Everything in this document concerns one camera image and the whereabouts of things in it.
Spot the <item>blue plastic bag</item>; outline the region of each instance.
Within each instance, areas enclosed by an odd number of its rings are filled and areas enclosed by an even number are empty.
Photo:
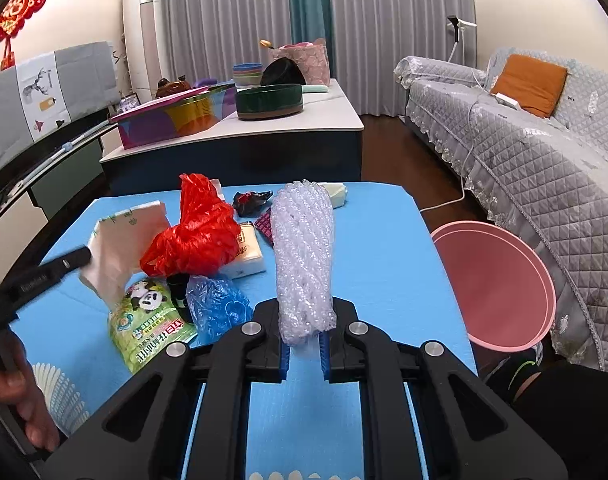
[[[253,318],[248,298],[224,276],[191,276],[186,298],[199,345],[214,343],[230,328]]]

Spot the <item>pink basin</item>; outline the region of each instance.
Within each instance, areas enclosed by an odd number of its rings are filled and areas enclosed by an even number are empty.
[[[431,237],[471,341],[519,352],[542,340],[555,318],[555,289],[532,249],[484,222],[452,222]]]

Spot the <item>human hand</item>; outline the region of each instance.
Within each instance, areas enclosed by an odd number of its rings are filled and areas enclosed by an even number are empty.
[[[35,382],[26,349],[21,340],[7,330],[0,337],[0,345],[17,365],[13,372],[0,372],[0,404],[13,404],[20,417],[26,421],[26,437],[36,448],[54,451],[59,446],[59,432],[48,413],[44,394]]]

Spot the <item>orange cushion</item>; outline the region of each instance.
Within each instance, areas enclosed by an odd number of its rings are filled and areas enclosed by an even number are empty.
[[[523,110],[549,118],[564,89],[567,70],[534,57],[511,54],[491,94],[515,99]]]

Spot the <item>stacked bowls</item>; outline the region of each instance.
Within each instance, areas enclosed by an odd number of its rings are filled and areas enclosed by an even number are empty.
[[[262,74],[261,63],[241,63],[233,67],[233,79],[237,86],[258,86]]]

